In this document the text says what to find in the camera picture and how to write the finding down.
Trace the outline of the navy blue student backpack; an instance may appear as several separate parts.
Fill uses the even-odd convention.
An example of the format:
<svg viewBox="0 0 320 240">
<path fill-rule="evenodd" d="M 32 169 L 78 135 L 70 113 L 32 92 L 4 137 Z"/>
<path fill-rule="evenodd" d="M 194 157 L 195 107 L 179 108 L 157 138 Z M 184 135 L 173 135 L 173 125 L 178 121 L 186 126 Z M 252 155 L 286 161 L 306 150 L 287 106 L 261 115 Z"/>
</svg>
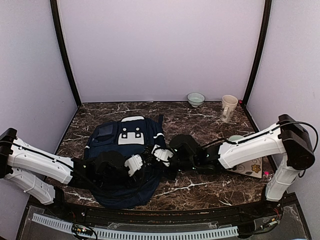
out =
<svg viewBox="0 0 320 240">
<path fill-rule="evenodd" d="M 162 164 L 152 155 L 165 147 L 164 117 L 125 117 L 98 125 L 84 149 L 93 160 L 87 178 L 98 190 L 90 192 L 107 209 L 131 209 L 148 203 L 162 177 Z"/>
</svg>

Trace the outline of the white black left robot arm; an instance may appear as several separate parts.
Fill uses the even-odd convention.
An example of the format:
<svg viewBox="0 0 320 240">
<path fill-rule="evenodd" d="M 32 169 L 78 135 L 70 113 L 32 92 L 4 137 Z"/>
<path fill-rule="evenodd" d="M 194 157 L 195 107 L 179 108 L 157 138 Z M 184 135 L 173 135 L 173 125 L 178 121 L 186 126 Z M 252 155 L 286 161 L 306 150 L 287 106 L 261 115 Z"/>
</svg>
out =
<svg viewBox="0 0 320 240">
<path fill-rule="evenodd" d="M 71 213 L 64 191 L 45 183 L 37 174 L 66 186 L 89 190 L 95 200 L 109 209 L 133 208 L 145 203 L 143 185 L 146 169 L 142 158 L 124 157 L 109 150 L 79 159 L 40 150 L 17 137 L 8 128 L 0 135 L 0 177 L 16 184 L 23 192 L 50 206 L 60 218 Z"/>
</svg>

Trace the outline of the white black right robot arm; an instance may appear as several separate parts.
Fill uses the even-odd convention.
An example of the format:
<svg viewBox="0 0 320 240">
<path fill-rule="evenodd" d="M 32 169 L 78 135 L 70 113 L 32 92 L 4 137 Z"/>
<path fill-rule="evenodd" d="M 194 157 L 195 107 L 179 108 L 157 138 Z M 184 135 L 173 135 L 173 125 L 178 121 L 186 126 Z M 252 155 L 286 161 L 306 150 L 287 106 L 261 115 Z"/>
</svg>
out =
<svg viewBox="0 0 320 240">
<path fill-rule="evenodd" d="M 215 174 L 237 165 L 271 155 L 282 155 L 280 166 L 265 188 L 265 198 L 255 205 L 255 213 L 266 217 L 275 203 L 297 177 L 315 163 L 317 144 L 312 144 L 305 126 L 288 114 L 278 122 L 238 140 L 217 139 L 200 146 L 191 135 L 179 134 L 169 143 L 169 167 L 176 170 L 196 170 L 201 174 Z"/>
</svg>

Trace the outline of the celadon bowl on plate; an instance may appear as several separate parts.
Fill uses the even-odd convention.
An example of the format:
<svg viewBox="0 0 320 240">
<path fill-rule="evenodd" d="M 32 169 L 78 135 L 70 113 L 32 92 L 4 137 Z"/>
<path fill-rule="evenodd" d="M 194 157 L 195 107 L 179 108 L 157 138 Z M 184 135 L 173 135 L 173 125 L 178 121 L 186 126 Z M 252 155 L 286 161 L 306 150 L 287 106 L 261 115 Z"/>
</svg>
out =
<svg viewBox="0 0 320 240">
<path fill-rule="evenodd" d="M 244 138 L 244 136 L 242 136 L 242 135 L 232 135 L 228 138 L 228 140 L 231 142 L 236 142 L 236 141 L 239 141 L 243 138 Z"/>
</svg>

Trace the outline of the celadon bowl at back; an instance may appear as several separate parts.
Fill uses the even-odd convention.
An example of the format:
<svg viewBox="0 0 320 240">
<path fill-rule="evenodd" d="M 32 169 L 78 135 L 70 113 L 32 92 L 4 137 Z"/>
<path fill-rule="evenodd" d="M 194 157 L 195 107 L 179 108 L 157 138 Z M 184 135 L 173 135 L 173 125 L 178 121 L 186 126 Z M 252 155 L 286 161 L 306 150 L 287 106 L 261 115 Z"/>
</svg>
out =
<svg viewBox="0 0 320 240">
<path fill-rule="evenodd" d="M 192 92 L 187 95 L 187 101 L 192 107 L 197 108 L 205 102 L 205 96 L 198 92 Z"/>
</svg>

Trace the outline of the cream ceramic mug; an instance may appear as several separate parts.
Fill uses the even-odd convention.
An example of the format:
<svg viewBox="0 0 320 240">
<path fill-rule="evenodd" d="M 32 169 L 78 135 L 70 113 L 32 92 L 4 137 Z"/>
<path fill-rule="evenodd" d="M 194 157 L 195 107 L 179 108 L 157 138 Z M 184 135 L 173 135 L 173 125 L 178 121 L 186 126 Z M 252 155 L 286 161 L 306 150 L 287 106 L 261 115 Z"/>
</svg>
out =
<svg viewBox="0 0 320 240">
<path fill-rule="evenodd" d="M 238 105 L 238 99 L 233 95 L 224 95 L 221 103 L 220 120 L 227 123 L 233 117 L 234 111 Z"/>
</svg>

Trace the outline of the square floral plate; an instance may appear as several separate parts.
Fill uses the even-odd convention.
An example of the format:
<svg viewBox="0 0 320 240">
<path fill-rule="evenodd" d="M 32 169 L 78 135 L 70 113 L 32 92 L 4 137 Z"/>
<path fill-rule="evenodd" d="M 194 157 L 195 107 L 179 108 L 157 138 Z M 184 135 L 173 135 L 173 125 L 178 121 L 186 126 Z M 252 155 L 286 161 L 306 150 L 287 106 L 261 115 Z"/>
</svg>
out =
<svg viewBox="0 0 320 240">
<path fill-rule="evenodd" d="M 255 179 L 262 179 L 263 177 L 263 158 L 256 158 L 243 163 L 240 163 L 230 169 L 226 170 L 227 173 L 238 174 Z"/>
</svg>

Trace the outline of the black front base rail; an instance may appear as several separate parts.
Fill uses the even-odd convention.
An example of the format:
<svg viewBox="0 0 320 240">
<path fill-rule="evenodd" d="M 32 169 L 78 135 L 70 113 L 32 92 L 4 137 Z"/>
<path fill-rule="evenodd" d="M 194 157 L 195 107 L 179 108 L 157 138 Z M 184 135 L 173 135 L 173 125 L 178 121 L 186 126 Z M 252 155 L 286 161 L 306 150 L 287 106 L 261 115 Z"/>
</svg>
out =
<svg viewBox="0 0 320 240">
<path fill-rule="evenodd" d="M 191 196 L 189 193 L 154 197 L 147 205 L 133 209 L 107 209 L 67 202 L 66 212 L 47 209 L 32 198 L 23 213 L 30 219 L 33 213 L 45 214 L 63 221 L 88 226 L 107 226 L 113 222 L 135 225 L 183 225 L 217 222 L 219 225 L 249 225 L 255 220 L 280 216 L 285 224 L 305 224 L 305 218 L 295 193 L 285 193 L 279 202 L 262 199 L 263 194 L 242 191 L 220 192 L 219 196 Z"/>
</svg>

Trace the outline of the black right frame post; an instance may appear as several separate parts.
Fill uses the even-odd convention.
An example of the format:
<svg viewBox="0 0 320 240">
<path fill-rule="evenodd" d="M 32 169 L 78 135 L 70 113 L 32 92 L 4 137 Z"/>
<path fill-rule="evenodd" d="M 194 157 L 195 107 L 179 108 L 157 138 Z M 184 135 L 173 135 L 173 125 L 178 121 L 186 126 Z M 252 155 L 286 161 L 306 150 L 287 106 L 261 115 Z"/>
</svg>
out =
<svg viewBox="0 0 320 240">
<path fill-rule="evenodd" d="M 244 96 L 242 99 L 242 103 L 247 106 L 248 102 L 250 100 L 250 96 L 254 87 L 254 83 L 258 74 L 258 69 L 260 66 L 264 45 L 266 41 L 268 26 L 269 26 L 269 20 L 271 15 L 271 8 L 272 8 L 272 0 L 265 0 L 264 1 L 264 9 L 263 9 L 263 15 L 262 15 L 262 21 L 261 21 L 261 27 L 257 42 L 257 47 L 252 63 L 252 68 L 250 71 L 248 83 L 244 92 Z"/>
</svg>

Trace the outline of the black frame post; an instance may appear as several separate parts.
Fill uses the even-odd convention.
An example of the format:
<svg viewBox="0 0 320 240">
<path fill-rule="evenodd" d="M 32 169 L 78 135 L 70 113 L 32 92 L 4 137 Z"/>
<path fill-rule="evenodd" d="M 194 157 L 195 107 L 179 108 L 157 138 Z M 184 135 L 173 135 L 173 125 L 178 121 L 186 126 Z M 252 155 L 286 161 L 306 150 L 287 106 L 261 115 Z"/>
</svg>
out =
<svg viewBox="0 0 320 240">
<path fill-rule="evenodd" d="M 82 101 L 76 86 L 76 81 L 72 72 L 69 56 L 67 53 L 67 47 L 66 47 L 61 19 L 60 19 L 58 1 L 50 0 L 49 2 L 50 2 L 51 15 L 53 20 L 55 35 L 56 35 L 56 39 L 57 39 L 57 43 L 60 51 L 60 56 L 62 59 L 62 63 L 64 66 L 64 70 L 66 73 L 66 77 L 68 80 L 68 84 L 69 84 L 73 99 L 75 101 L 76 106 L 79 108 L 82 105 Z"/>
<path fill-rule="evenodd" d="M 263 9 L 263 15 L 262 15 L 262 21 L 261 21 L 261 27 L 257 42 L 257 47 L 252 63 L 252 68 L 250 71 L 248 83 L 244 92 L 244 96 L 242 99 L 242 103 L 247 106 L 248 102 L 250 100 L 250 96 L 254 87 L 254 83 L 258 74 L 258 69 L 260 66 L 264 45 L 266 41 L 268 26 L 269 26 L 269 20 L 271 15 L 271 8 L 272 8 L 272 0 L 265 0 L 264 1 L 264 9 Z"/>
</svg>

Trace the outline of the black left frame post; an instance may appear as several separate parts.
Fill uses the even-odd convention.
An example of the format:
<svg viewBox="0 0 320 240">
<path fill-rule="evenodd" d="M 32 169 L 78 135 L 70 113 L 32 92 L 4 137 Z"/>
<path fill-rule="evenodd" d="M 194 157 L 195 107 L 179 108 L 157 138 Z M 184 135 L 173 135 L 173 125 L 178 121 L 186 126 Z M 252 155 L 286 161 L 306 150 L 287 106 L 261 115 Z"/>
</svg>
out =
<svg viewBox="0 0 320 240">
<path fill-rule="evenodd" d="M 53 20 L 55 35 L 56 35 L 56 39 L 57 39 L 57 43 L 60 51 L 60 56 L 62 59 L 62 63 L 64 66 L 64 70 L 66 73 L 66 77 L 68 80 L 68 84 L 69 84 L 73 99 L 75 101 L 76 106 L 79 108 L 82 105 L 82 101 L 76 86 L 76 81 L 72 72 L 69 56 L 67 53 L 67 47 L 66 47 L 61 19 L 60 19 L 58 1 L 50 0 L 49 2 L 50 2 L 51 15 Z"/>
</svg>

